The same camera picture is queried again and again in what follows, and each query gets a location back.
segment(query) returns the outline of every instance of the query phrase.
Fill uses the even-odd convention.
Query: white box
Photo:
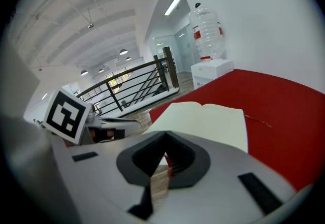
[[[203,61],[191,66],[194,89],[234,70],[234,62],[229,59]]]

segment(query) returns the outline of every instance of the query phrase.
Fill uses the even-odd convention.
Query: window
[[[116,70],[116,71],[113,71],[113,72],[110,73],[110,74],[107,74],[107,75],[106,75],[106,78],[109,79],[109,78],[113,77],[113,75],[115,76],[115,75],[117,75],[117,74],[119,74],[119,73],[125,72],[125,71],[127,71],[127,70],[129,70],[129,69],[132,69],[132,68],[133,68],[132,65],[126,66],[126,67],[124,67],[124,68],[120,68],[120,69],[118,69],[118,70]],[[113,80],[109,81],[109,84],[110,84],[111,88],[113,88],[113,87],[116,86],[116,85],[119,85],[118,87],[113,88],[114,93],[117,93],[117,92],[119,91],[119,89],[120,89],[120,85],[121,85],[123,82],[127,81],[128,78],[131,76],[131,74],[132,74],[132,72],[127,73],[127,74],[124,74],[124,75],[121,76],[121,77],[118,77],[118,78],[116,78],[116,79],[113,79]]]

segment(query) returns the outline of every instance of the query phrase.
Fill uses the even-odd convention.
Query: wooden floor
[[[166,73],[166,79],[168,82],[169,86],[172,86],[171,83],[171,79],[169,76],[169,73]],[[151,119],[150,119],[150,115],[149,115],[149,111],[151,109],[154,109],[156,107],[159,107],[171,100],[177,99],[189,92],[191,92],[192,90],[194,90],[194,86],[193,86],[193,79],[192,79],[192,73],[191,72],[180,72],[177,73],[177,79],[178,79],[178,83],[179,83],[179,92],[169,98],[166,98],[160,102],[157,102],[153,105],[150,105],[142,110],[139,110],[135,113],[132,113],[131,115],[127,115],[124,118],[128,118],[128,119],[134,119],[140,122],[141,124],[141,129],[139,134],[145,132],[151,125]]]

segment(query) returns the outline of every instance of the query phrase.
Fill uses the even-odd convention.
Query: red table
[[[325,162],[325,95],[279,77],[234,70],[150,111],[155,122],[174,102],[195,101],[244,111],[248,152],[297,190],[315,182]]]

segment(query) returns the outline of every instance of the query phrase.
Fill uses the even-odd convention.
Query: black rubber pad
[[[275,195],[253,173],[239,175],[238,178],[264,214],[267,215],[282,205]]]
[[[96,152],[82,153],[82,154],[78,154],[78,155],[73,155],[72,159],[73,159],[73,161],[78,162],[78,161],[86,160],[89,158],[93,158],[97,155],[98,154]]]

